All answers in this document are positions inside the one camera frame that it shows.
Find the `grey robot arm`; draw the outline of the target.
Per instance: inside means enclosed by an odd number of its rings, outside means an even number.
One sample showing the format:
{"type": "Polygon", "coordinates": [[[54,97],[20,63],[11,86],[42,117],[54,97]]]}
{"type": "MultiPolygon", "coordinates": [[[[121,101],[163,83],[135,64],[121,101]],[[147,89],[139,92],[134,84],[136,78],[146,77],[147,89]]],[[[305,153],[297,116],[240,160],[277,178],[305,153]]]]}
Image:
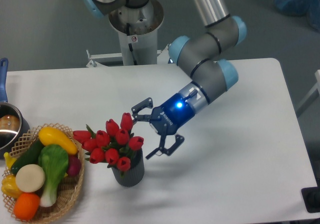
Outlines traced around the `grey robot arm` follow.
{"type": "MultiPolygon", "coordinates": [[[[83,0],[97,18],[108,17],[117,31],[125,66],[157,63],[158,29],[164,10],[157,0],[83,0]]],[[[184,141],[177,131],[195,114],[228,91],[239,79],[227,60],[213,61],[223,51],[240,44],[246,24],[231,16],[224,0],[194,0],[206,32],[196,39],[180,36],[168,46],[170,60],[191,82],[158,107],[148,98],[132,108],[135,122],[148,122],[160,136],[156,153],[170,156],[184,141]],[[152,108],[149,115],[140,115],[152,108]]]]}

